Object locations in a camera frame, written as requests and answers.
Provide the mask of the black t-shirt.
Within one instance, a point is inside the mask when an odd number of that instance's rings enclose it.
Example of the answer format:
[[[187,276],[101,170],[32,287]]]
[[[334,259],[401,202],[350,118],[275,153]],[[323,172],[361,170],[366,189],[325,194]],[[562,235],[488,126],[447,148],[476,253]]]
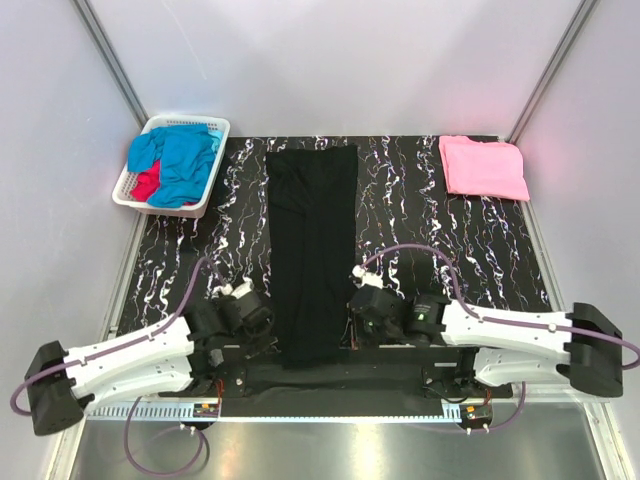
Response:
[[[266,156],[274,333],[285,365],[335,360],[355,265],[355,145]]]

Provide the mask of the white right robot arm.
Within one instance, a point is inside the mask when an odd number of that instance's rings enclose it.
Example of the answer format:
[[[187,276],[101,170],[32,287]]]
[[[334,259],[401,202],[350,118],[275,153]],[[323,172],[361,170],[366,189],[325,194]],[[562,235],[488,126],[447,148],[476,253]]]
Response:
[[[556,384],[599,398],[623,394],[621,334],[595,307],[530,313],[410,299],[366,281],[347,304],[355,349],[410,349],[428,396],[460,403],[514,384]]]

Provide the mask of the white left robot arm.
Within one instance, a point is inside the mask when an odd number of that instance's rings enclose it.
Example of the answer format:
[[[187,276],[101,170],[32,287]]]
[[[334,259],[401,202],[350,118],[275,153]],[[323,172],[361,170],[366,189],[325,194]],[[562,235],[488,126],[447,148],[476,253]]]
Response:
[[[246,281],[111,340],[70,349],[46,343],[24,377],[33,431],[59,433],[104,406],[138,397],[219,393],[232,360],[274,345],[273,325],[269,301]]]

